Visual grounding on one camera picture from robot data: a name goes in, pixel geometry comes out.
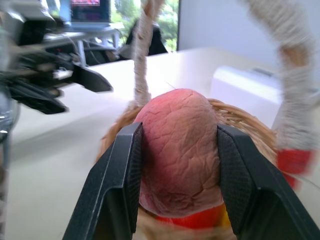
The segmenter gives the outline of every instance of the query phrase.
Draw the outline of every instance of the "wicker basket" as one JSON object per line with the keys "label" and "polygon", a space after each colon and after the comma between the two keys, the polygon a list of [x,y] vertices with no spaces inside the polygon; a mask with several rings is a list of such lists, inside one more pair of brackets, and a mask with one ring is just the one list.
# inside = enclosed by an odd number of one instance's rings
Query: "wicker basket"
{"label": "wicker basket", "polygon": [[[115,140],[117,133],[135,120],[142,107],[150,100],[146,77],[146,55],[149,49],[152,24],[146,19],[155,20],[164,0],[148,0],[145,5],[139,25],[135,31],[135,100],[130,104],[124,114],[109,129],[102,139],[100,154],[97,159]],[[279,36],[277,29],[272,26],[271,16],[265,11],[292,11],[295,5],[290,5],[286,0],[247,0],[253,15],[266,24],[273,37],[280,42],[279,53],[283,66],[306,66],[309,64],[309,55],[304,44],[285,44],[286,36]],[[287,19],[278,22],[278,27],[287,25]],[[215,99],[208,99],[215,110],[218,121],[222,124],[233,126],[247,133],[254,141],[260,152],[274,165],[276,165],[276,133],[261,123],[256,117],[237,107],[224,104]],[[214,227],[204,230],[190,230],[183,227],[170,225],[157,221],[152,214],[140,208],[138,212],[137,227],[147,240],[231,240],[236,239],[231,227]]]}

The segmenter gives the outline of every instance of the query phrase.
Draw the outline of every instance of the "white device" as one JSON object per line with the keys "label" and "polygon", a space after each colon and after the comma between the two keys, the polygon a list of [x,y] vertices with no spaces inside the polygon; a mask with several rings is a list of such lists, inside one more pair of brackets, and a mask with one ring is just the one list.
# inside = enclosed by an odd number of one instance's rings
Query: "white device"
{"label": "white device", "polygon": [[210,98],[243,109],[272,128],[283,102],[281,82],[260,70],[219,67],[213,75]]}

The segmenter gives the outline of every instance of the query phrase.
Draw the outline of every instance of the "pink stuffed toy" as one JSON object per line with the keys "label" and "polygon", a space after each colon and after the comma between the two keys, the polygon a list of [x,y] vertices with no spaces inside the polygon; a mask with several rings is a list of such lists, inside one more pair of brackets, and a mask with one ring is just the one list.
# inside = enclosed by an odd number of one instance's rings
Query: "pink stuffed toy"
{"label": "pink stuffed toy", "polygon": [[184,217],[223,203],[217,118],[190,89],[152,99],[137,115],[144,130],[140,204],[165,217]]}

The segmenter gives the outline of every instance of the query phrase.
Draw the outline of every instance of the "window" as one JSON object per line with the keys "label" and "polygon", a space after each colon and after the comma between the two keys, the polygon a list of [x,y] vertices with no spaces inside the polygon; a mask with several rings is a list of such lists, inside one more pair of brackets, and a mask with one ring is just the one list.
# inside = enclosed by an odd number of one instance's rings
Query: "window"
{"label": "window", "polygon": [[[147,0],[111,0],[111,22],[123,23],[121,30],[126,39],[135,21],[140,17],[141,7]],[[179,0],[165,0],[157,20],[163,43],[168,52],[177,50]]]}

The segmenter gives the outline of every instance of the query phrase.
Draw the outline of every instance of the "cable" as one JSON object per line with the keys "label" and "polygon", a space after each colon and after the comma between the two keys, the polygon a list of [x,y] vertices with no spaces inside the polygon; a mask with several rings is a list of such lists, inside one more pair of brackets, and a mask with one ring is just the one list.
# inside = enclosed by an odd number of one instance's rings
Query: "cable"
{"label": "cable", "polygon": [[74,51],[75,55],[77,55],[81,59],[81,54],[80,54],[79,49],[78,49],[77,45],[75,44],[75,42],[68,36],[68,34],[64,34],[63,36],[66,36],[70,40],[70,42],[73,46],[73,51]]}
{"label": "cable", "polygon": [[[85,43],[86,43],[86,45],[87,45],[87,47],[90,49],[90,43],[89,43],[89,41],[87,41],[87,40],[83,40]],[[103,63],[101,63],[100,61],[98,61],[98,59],[96,58],[96,56],[94,55],[94,53],[92,52],[92,51],[89,51],[90,52],[90,54],[91,54],[91,57],[100,65],[100,64],[103,64]]]}
{"label": "cable", "polygon": [[308,183],[310,185],[312,185],[313,187],[315,187],[316,189],[320,190],[320,186],[318,186],[317,184],[315,184],[314,182],[310,181],[309,179],[305,178],[304,176],[299,176],[299,175],[295,175],[295,174],[290,174],[287,172],[284,172],[285,174],[289,175],[290,177],[299,180],[300,182],[305,182]]}
{"label": "cable", "polygon": [[125,44],[125,43],[126,43],[126,40],[125,40],[125,38],[124,38],[124,35],[122,34],[122,32],[121,32],[119,29],[117,29],[117,31],[120,33],[120,38],[121,38],[122,41],[123,41],[122,44]]}

